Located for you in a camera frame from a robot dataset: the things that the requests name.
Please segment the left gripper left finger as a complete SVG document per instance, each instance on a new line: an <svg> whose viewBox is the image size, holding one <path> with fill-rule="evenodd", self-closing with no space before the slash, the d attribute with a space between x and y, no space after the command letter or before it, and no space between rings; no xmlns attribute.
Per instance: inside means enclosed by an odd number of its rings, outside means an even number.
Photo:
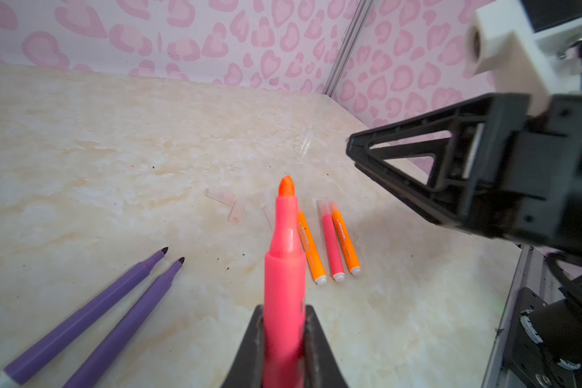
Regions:
<svg viewBox="0 0 582 388"><path fill-rule="evenodd" d="M263 386L265 333L264 308L258 305L239 345L221 388L260 388Z"/></svg>

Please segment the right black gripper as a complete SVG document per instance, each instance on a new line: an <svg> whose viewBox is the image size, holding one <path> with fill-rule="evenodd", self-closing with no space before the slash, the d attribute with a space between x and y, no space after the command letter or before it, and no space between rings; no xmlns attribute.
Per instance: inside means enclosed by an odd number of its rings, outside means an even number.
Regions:
<svg viewBox="0 0 582 388"><path fill-rule="evenodd" d="M582 256L582 96L555 95L539 116L531 96L490 93L351 135L347 156L426 221ZM433 190L379 160L475 154L473 189Z"/></svg>

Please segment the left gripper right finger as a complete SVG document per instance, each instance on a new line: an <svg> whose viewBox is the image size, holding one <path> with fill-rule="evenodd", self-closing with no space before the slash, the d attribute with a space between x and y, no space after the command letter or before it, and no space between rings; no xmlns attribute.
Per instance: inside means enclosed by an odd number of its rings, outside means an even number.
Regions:
<svg viewBox="0 0 582 388"><path fill-rule="evenodd" d="M315 308L306 305L304 325L305 388L348 388Z"/></svg>

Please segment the pink marker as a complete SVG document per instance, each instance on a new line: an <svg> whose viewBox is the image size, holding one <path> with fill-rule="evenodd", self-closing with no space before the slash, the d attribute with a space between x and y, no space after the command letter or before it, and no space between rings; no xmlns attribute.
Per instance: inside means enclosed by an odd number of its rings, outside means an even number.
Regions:
<svg viewBox="0 0 582 388"><path fill-rule="evenodd" d="M298 232L294 181L282 179L273 237L264 258L265 387L302 387L306 257Z"/></svg>
<svg viewBox="0 0 582 388"><path fill-rule="evenodd" d="M326 199L317 200L318 212L323 226L325 244L328 251L328 262L331 269L331 276L335 282L342 282L345 279L344 266L342 263L339 242L331 216L330 203Z"/></svg>

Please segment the orange marker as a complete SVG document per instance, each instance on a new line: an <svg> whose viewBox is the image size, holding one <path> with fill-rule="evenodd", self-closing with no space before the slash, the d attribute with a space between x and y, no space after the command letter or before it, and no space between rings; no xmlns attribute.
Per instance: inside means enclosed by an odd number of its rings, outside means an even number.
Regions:
<svg viewBox="0 0 582 388"><path fill-rule="evenodd" d="M298 231L313 281L318 286L323 286L327 283L328 277L318 254L318 249L315 245L312 233L310 232L306 216L302 210L299 210L298 212Z"/></svg>
<svg viewBox="0 0 582 388"><path fill-rule="evenodd" d="M331 210L331 216L334 221L334 227L339 239L339 245L343 252L348 270L353 276L358 276L361 274L361 263L352 243L346 222L344 221L340 208L336 202L330 200L329 207Z"/></svg>

